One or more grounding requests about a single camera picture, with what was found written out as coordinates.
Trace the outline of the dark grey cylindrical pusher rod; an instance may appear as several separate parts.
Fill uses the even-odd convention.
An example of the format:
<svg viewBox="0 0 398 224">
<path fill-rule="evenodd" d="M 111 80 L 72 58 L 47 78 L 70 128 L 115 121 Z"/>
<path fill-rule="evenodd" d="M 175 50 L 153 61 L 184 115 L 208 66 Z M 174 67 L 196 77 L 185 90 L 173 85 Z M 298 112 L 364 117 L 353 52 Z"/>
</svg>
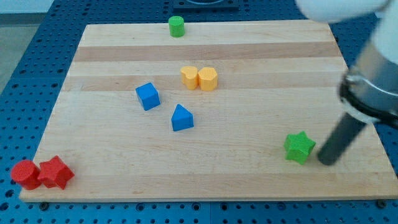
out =
<svg viewBox="0 0 398 224">
<path fill-rule="evenodd" d="M 318 152 L 318 160 L 326 166 L 335 164 L 366 126 L 366 123 L 344 113 Z"/>
</svg>

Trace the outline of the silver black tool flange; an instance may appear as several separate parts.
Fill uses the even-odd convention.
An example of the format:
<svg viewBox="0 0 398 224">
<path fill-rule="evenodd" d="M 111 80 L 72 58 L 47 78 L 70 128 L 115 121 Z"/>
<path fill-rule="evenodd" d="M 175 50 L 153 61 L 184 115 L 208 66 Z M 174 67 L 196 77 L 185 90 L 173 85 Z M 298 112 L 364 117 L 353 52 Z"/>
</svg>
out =
<svg viewBox="0 0 398 224">
<path fill-rule="evenodd" d="M 397 64 L 385 58 L 371 41 L 343 75 L 339 95 L 353 118 L 397 127 Z"/>
</svg>

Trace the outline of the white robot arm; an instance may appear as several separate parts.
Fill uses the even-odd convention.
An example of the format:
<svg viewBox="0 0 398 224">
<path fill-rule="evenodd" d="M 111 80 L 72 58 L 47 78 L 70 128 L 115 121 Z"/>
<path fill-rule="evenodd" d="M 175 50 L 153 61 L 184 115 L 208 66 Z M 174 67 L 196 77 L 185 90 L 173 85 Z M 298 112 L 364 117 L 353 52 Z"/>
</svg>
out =
<svg viewBox="0 0 398 224">
<path fill-rule="evenodd" d="M 322 164 L 331 166 L 367 124 L 397 126 L 397 0 L 297 0 L 296 4 L 307 18 L 329 24 L 383 12 L 340 83 L 345 113 L 317 154 Z"/>
</svg>

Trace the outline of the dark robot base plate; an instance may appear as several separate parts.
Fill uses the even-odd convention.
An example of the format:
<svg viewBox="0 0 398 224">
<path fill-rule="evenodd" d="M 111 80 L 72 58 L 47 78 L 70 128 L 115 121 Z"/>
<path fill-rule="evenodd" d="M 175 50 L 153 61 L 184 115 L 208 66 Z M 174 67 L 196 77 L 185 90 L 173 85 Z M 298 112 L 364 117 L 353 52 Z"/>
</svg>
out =
<svg viewBox="0 0 398 224">
<path fill-rule="evenodd" d="M 172 0 L 174 11 L 238 9 L 239 0 Z"/>
</svg>

